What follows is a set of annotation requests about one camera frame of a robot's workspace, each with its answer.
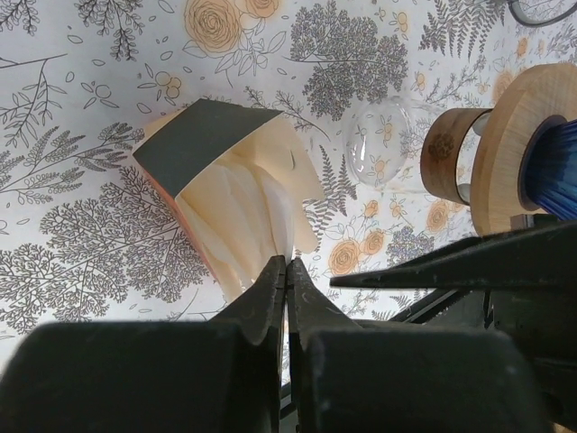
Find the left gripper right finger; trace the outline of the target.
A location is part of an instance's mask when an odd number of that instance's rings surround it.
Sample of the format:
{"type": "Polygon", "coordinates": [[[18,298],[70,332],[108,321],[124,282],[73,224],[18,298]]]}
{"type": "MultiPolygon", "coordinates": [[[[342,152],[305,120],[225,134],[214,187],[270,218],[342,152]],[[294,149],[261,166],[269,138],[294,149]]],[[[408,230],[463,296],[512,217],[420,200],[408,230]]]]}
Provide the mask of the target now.
{"type": "Polygon", "coordinates": [[[360,327],[287,269],[292,397],[303,432],[549,432],[512,340],[474,328],[360,327]]]}

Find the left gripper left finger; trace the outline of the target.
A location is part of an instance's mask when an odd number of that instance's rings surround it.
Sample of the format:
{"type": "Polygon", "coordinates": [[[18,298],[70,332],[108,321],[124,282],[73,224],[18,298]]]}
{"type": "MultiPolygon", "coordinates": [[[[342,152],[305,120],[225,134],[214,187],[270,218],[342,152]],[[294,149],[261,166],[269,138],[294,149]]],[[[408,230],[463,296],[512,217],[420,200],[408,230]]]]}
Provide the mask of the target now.
{"type": "Polygon", "coordinates": [[[37,327],[1,378],[4,432],[276,432],[285,260],[208,321],[37,327]]]}

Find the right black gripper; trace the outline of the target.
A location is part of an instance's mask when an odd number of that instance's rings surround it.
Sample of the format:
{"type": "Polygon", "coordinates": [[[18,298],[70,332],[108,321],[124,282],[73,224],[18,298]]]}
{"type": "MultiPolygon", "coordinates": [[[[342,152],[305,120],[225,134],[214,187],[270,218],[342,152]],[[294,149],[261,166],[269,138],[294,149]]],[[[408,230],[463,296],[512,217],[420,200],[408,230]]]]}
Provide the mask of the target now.
{"type": "Polygon", "coordinates": [[[436,290],[390,319],[508,335],[531,363],[551,420],[576,422],[576,223],[469,237],[386,270],[333,277],[339,288],[436,290]]]}

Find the blue glass dripper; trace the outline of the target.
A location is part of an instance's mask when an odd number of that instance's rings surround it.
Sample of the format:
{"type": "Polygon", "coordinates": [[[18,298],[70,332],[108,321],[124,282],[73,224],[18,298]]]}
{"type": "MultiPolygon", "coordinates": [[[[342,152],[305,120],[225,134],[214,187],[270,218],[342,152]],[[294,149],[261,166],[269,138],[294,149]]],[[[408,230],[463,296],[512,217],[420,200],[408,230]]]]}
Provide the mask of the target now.
{"type": "Polygon", "coordinates": [[[560,220],[576,219],[576,120],[560,115],[538,128],[522,170],[521,191],[560,220]]]}

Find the coffee filter paper pack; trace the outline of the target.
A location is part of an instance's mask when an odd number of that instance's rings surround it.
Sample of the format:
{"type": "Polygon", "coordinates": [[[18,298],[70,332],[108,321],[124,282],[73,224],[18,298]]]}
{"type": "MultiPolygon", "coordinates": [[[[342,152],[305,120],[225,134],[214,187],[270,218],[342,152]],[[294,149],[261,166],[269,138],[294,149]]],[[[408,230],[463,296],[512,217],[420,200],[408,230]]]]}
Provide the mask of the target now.
{"type": "Polygon", "coordinates": [[[284,260],[271,234],[266,177],[290,197],[294,252],[318,246],[303,205],[324,199],[324,190],[279,110],[199,99],[146,126],[133,157],[229,301],[255,283],[272,256],[284,260]]]}

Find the small glass with coffee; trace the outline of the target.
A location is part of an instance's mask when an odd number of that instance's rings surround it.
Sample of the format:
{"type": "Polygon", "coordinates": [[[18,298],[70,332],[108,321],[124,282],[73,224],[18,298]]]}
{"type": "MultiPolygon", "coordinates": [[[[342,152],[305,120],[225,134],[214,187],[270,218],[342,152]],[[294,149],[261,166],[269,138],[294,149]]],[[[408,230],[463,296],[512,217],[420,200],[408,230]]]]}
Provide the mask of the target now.
{"type": "Polygon", "coordinates": [[[377,191],[428,193],[468,205],[471,183],[458,179],[459,157],[468,140],[481,138],[490,113],[403,97],[364,103],[348,122],[347,168],[377,191]]]}

